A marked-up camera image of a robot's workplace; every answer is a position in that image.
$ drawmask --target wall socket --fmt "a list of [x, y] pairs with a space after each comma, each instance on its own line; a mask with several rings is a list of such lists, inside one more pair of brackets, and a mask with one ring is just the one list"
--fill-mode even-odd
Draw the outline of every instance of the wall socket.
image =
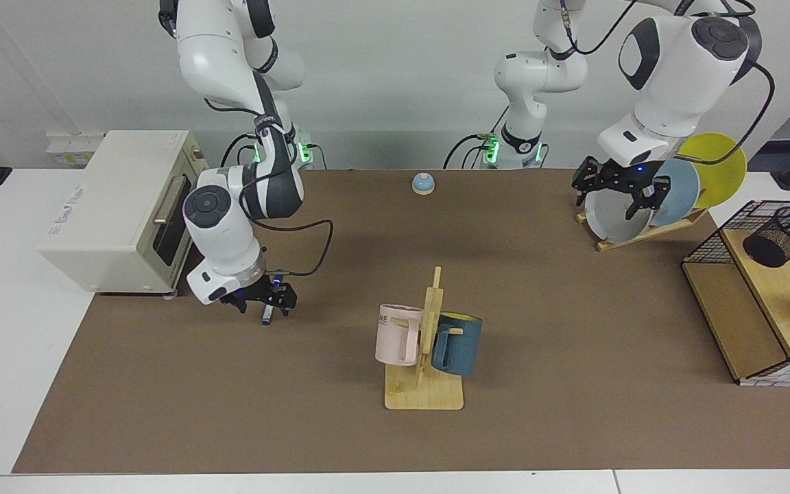
[[47, 154], [64, 168], [84, 168], [103, 141], [101, 134], [47, 135]]

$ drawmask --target wooden stand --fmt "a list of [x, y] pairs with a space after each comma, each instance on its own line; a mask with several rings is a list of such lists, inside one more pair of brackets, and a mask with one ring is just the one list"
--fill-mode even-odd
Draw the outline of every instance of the wooden stand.
[[[639, 237], [622, 244], [612, 243], [608, 240], [608, 238], [605, 238], [601, 242], [596, 243], [596, 250], [599, 252], [605, 252], [607, 250], [617, 249], [618, 247], [624, 247], [624, 245], [630, 245], [649, 240], [650, 238], [654, 238], [665, 233], [670, 233], [672, 231], [680, 231], [680, 229], [683, 228], [693, 227], [694, 223], [696, 223], [700, 217], [705, 215], [706, 211], [708, 211], [708, 209], [694, 209], [690, 215], [684, 217], [684, 219], [680, 221], [672, 223], [672, 225], [666, 225], [664, 227], [648, 227], [645, 229], [645, 231], [643, 231], [642, 235], [639, 235]], [[579, 213], [579, 215], [575, 217], [575, 221], [579, 223], [587, 223], [587, 213]]]
[[720, 231], [734, 263], [682, 264], [730, 374], [743, 384], [770, 372], [790, 375], [790, 261], [778, 268], [756, 263], [743, 249], [750, 234]]
[[432, 367], [432, 348], [444, 299], [440, 285], [438, 266], [433, 284], [426, 289], [416, 365], [386, 366], [385, 405], [389, 410], [461, 410], [464, 406], [462, 376]]

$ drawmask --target oven door handle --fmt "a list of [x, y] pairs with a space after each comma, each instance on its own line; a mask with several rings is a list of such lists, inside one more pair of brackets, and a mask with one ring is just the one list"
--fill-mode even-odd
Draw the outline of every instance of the oven door handle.
[[172, 180], [169, 181], [167, 194], [163, 196], [163, 202], [160, 204], [160, 208], [157, 210], [156, 215], [154, 215], [155, 225], [169, 224], [169, 220], [172, 219], [173, 214], [176, 212], [176, 207], [178, 207], [178, 198], [181, 196], [179, 193], [182, 191], [187, 181], [188, 178], [184, 175], [181, 177], [173, 177]]

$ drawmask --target mug handle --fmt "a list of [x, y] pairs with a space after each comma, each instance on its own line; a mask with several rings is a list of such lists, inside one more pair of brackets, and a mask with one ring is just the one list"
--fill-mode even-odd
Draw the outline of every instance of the mug handle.
[[438, 336], [435, 340], [435, 347], [437, 347], [437, 345], [442, 345], [441, 370], [446, 370], [449, 368], [445, 362], [447, 362], [447, 341], [449, 340], [449, 335], [451, 334], [463, 334], [462, 328], [457, 327], [457, 325], [453, 325], [451, 322], [443, 322], [438, 326]]
[[418, 335], [420, 332], [420, 323], [414, 319], [405, 319], [404, 317], [392, 317], [392, 322], [395, 322], [396, 325], [407, 328], [407, 331], [404, 331], [404, 338], [401, 338], [401, 348], [398, 352], [398, 356], [401, 357], [401, 360], [404, 362], [415, 362], [417, 359], [417, 353], [419, 353], [419, 345], [411, 345], [411, 335]]

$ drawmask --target white plate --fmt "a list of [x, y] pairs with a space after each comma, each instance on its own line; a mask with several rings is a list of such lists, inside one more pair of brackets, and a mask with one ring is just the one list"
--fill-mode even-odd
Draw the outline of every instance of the white plate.
[[648, 228], [652, 210], [640, 209], [632, 220], [627, 221], [627, 209], [633, 204], [630, 194], [611, 189], [587, 194], [587, 225], [596, 237], [613, 244], [629, 242]]
[[699, 199], [699, 173], [693, 164], [682, 159], [668, 159], [656, 177], [667, 175], [670, 178], [670, 191], [660, 210], [651, 220], [651, 225], [662, 227], [672, 225], [687, 216]]

